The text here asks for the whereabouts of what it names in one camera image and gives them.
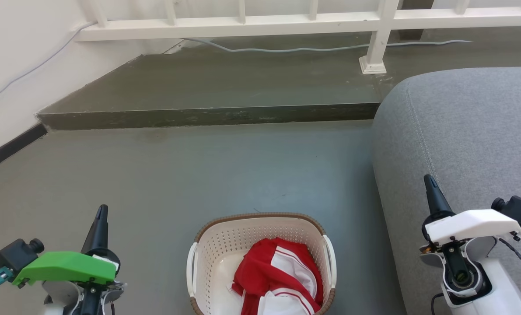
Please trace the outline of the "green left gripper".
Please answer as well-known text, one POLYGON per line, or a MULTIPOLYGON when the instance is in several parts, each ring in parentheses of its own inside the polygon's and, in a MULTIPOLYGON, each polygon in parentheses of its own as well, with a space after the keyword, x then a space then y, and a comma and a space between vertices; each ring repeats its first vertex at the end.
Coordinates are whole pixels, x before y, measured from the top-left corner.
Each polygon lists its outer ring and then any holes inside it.
POLYGON ((114 253, 108 256, 108 205, 101 205, 90 227, 82 253, 47 252, 29 255, 25 266, 17 268, 14 286, 33 285, 37 281, 96 283, 107 285, 115 280, 120 261, 114 253))

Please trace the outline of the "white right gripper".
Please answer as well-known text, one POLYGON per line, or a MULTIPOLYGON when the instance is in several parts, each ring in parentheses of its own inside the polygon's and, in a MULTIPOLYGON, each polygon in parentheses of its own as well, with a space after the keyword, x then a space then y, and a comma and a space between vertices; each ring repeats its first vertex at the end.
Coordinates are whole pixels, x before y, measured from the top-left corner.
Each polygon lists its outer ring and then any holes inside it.
POLYGON ((464 241, 480 237, 521 238, 521 226, 518 221, 493 209, 468 210, 456 214, 433 176, 423 178, 431 218, 443 218, 424 225, 424 235, 428 242, 438 246, 454 241, 464 241))

